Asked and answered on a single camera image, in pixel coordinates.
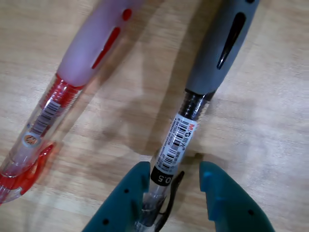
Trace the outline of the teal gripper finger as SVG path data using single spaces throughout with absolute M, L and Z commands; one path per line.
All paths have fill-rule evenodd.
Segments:
M 99 207 L 84 232 L 132 232 L 139 219 L 143 195 L 149 190 L 150 162 L 137 163 Z
M 206 194 L 208 219 L 217 232 L 271 232 L 273 227 L 255 200 L 218 165 L 199 165 L 200 190 Z

